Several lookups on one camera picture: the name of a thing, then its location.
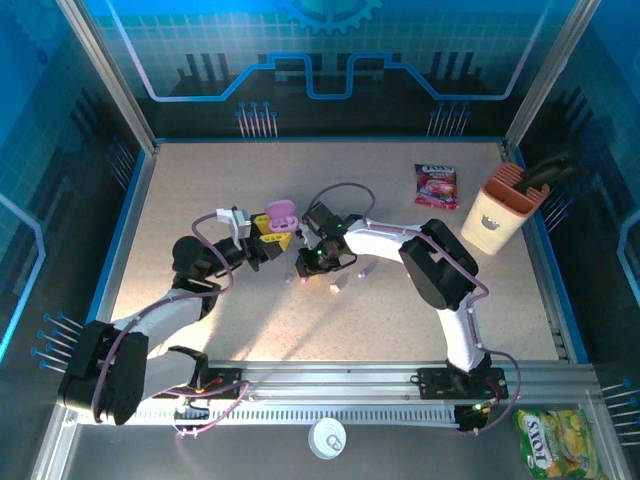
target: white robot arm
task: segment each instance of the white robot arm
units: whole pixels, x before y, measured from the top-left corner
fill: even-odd
[[[470,374],[488,362],[479,340],[474,341],[468,320],[467,301],[474,285],[444,259],[433,259],[435,251],[415,234],[419,231],[431,237],[475,276],[478,265],[444,223],[431,220],[422,226],[400,226],[369,220],[365,224],[356,215],[342,219],[321,202],[313,205],[302,221],[319,242],[299,250],[296,269],[301,277],[338,271],[353,263],[341,263],[343,256],[355,259],[373,255],[403,263],[420,296],[438,312],[447,341],[448,363]],[[475,312],[472,315],[477,338]]]

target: glass panel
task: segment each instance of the glass panel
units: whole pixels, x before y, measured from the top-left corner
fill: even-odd
[[[502,136],[573,5],[85,3],[172,138]]]
[[[2,6],[0,451],[3,478],[28,478],[62,378],[48,365],[65,367],[35,352],[73,343],[37,332],[45,313],[84,323],[139,147],[55,2]]]
[[[602,2],[521,145],[529,166],[573,152],[575,173],[542,212],[605,387],[625,377],[640,384],[640,224],[630,217],[640,206],[638,18],[638,2]]]

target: pink object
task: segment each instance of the pink object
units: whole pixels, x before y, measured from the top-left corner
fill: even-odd
[[[269,229],[276,233],[295,232],[298,228],[295,211],[296,206],[291,200],[278,200],[267,205]]]

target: white round object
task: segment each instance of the white round object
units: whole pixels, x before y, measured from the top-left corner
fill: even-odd
[[[309,430],[309,447],[322,460],[336,458],[347,443],[347,432],[333,418],[323,418]]]

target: black handle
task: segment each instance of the black handle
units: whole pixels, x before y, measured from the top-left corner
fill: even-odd
[[[568,162],[552,163],[544,168],[535,169],[533,172],[525,172],[525,176],[513,188],[522,194],[526,194],[529,187],[540,190],[545,183],[560,180],[572,171],[573,169],[568,165]]]

